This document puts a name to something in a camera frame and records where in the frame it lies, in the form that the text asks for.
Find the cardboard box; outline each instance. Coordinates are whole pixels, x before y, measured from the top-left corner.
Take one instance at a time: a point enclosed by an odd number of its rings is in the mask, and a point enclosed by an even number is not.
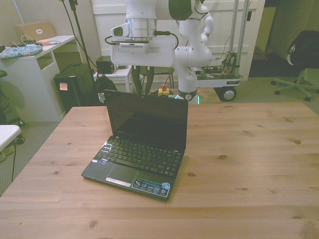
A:
[[[26,36],[25,38],[23,38],[23,40],[38,41],[56,36],[49,21],[14,25],[13,28],[19,39],[21,39],[21,37],[24,35]]]

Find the wooden table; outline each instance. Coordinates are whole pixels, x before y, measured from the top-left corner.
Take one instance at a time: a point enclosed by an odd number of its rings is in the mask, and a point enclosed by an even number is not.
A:
[[[73,108],[0,198],[0,238],[319,237],[319,116],[302,103],[189,106],[167,202],[81,177],[110,134],[105,107]]]

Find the laptop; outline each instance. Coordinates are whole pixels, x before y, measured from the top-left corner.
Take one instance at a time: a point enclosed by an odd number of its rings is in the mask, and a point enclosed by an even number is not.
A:
[[[188,101],[104,91],[113,135],[82,176],[168,200],[186,149]]]

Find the black backpack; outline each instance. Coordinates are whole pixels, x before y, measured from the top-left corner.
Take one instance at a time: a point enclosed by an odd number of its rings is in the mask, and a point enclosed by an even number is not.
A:
[[[304,68],[319,68],[319,32],[305,30],[288,49],[291,63]]]
[[[102,77],[97,77],[95,81],[95,87],[99,95],[99,100],[102,104],[104,104],[104,100],[105,100],[105,97],[103,94],[104,90],[118,91],[118,89],[116,89],[114,82],[103,75]]]

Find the colorful cloth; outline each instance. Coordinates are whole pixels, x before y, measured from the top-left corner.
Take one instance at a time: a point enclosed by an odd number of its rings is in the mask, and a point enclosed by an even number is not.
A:
[[[0,53],[0,59],[9,59],[22,56],[35,56],[42,52],[42,46],[24,46],[24,47],[9,47]]]

